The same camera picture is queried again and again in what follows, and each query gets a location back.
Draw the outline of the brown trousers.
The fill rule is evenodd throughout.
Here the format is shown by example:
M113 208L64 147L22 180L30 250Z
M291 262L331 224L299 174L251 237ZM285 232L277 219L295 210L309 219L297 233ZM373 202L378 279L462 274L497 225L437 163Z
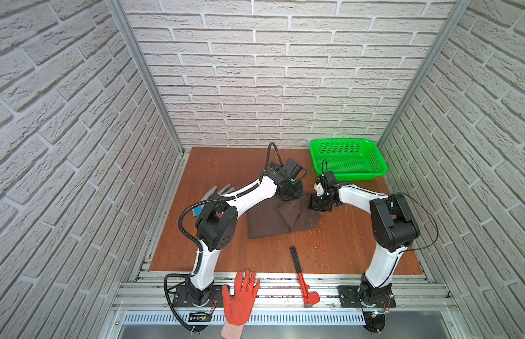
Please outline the brown trousers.
M321 214L308 208L310 196L282 201L278 196L266 199L248 211L250 240L316 229Z

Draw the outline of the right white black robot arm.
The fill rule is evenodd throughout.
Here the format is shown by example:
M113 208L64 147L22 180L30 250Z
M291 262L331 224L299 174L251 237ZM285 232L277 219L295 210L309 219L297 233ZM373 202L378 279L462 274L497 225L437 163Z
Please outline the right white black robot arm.
M382 194L356 185L315 184L310 208L330 212L333 206L352 205L370 213L376 247L357 289L365 307L390 305L392 276L404 253L420 235L403 194Z

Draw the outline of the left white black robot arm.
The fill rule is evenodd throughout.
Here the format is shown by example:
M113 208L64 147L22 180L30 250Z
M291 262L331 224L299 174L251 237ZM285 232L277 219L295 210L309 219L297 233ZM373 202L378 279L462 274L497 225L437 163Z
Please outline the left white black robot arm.
M300 165L268 169L259 179L236 192L212 194L201 202L204 207L195 223L196 263L186 280L188 293L197 304L201 305L210 297L219 254L233 239L239 217L274 196L283 201L302 197L301 172L306 170Z

